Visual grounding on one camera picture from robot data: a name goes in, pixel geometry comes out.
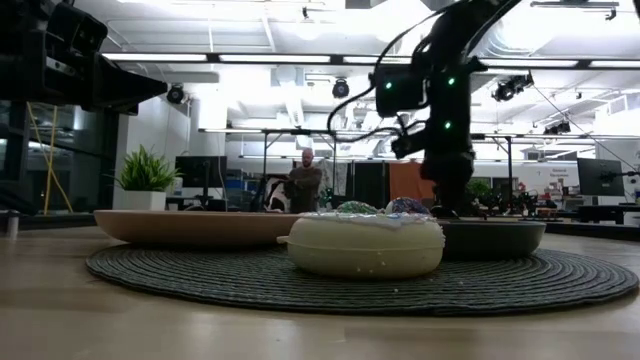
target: beige bowl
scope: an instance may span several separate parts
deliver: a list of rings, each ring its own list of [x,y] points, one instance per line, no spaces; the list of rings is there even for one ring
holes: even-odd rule
[[[275,245],[298,215],[199,211],[100,210],[98,226],[109,236],[143,244],[211,248]]]
[[[424,216],[308,214],[286,239],[296,266],[326,276],[402,279],[440,264],[444,236]]]

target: computer monitor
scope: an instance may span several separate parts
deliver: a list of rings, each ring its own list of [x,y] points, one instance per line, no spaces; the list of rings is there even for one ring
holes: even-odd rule
[[[227,157],[176,156],[176,169],[182,174],[182,187],[220,188],[227,177]]]
[[[580,194],[590,196],[624,196],[622,164],[617,160],[578,158]]]

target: dark gray bowl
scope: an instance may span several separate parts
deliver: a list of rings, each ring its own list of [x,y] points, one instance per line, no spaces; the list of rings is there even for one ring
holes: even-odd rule
[[[540,245],[547,224],[533,221],[438,221],[446,238],[443,260],[525,257]]]

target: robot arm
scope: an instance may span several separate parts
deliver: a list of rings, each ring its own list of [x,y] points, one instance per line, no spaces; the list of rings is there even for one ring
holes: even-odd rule
[[[421,176],[433,180],[445,208],[462,200],[473,174],[470,75],[485,70],[468,59],[484,33],[520,0],[472,0],[452,5],[418,45],[410,65],[381,67],[374,74],[378,113],[430,107],[425,128],[392,143],[397,158],[424,150]]]

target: dark shirt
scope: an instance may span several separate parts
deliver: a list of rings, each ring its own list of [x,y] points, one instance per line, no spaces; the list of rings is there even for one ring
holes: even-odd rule
[[[299,167],[291,170],[289,178],[294,180],[296,184],[294,194],[291,197],[291,212],[299,214],[316,211],[316,198],[322,179],[322,170],[314,166]]]

